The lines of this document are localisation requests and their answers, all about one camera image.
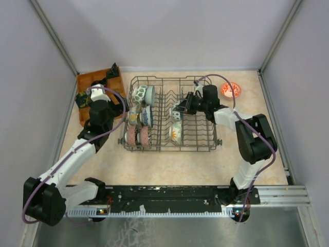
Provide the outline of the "red coral pattern bowl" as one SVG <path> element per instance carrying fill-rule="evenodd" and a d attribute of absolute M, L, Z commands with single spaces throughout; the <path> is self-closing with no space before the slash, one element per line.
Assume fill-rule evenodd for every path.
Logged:
<path fill-rule="evenodd" d="M 242 94 L 241 86 L 235 82 L 230 82 L 230 84 L 231 86 L 225 82 L 221 85 L 221 94 L 230 99 L 233 98 L 233 95 L 235 98 L 239 97 Z"/>

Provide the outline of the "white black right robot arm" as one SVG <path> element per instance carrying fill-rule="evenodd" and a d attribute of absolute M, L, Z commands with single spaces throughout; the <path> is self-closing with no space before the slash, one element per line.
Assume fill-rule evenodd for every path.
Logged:
<path fill-rule="evenodd" d="M 265 161 L 272 158 L 272 164 L 276 159 L 278 146 L 267 117 L 243 115 L 235 108 L 222 105 L 215 85 L 203 86 L 202 93 L 189 92 L 173 110 L 186 115 L 203 112 L 208 121 L 236 133 L 242 163 L 218 199 L 222 205 L 246 202 L 256 178 L 265 169 Z"/>

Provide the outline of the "blue diamond pattern bowl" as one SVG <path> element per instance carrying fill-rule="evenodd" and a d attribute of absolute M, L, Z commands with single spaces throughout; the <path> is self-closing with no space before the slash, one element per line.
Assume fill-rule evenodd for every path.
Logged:
<path fill-rule="evenodd" d="M 181 121 L 183 119 L 183 113 L 174 110 L 180 103 L 181 101 L 178 100 L 170 107 L 170 116 L 174 121 Z"/>

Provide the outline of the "orange flower green leaf bowl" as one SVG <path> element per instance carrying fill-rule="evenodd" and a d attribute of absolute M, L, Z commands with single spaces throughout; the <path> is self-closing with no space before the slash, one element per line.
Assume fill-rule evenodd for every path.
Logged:
<path fill-rule="evenodd" d="M 182 138 L 182 121 L 174 122 L 169 128 L 169 137 L 177 144 L 181 144 Z"/>

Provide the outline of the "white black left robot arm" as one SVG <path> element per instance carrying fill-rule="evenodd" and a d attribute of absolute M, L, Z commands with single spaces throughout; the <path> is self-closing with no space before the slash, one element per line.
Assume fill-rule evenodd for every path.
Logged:
<path fill-rule="evenodd" d="M 93 201 L 103 203 L 107 198 L 105 183 L 86 178 L 83 183 L 68 187 L 77 171 L 103 147 L 109 135 L 118 129 L 115 117 L 123 117 L 129 109 L 126 99 L 114 94 L 114 104 L 104 94 L 92 100 L 89 120 L 77 136 L 73 146 L 48 171 L 38 178 L 29 177 L 23 186 L 22 220 L 26 224 L 43 222 L 55 226 L 75 206 Z"/>

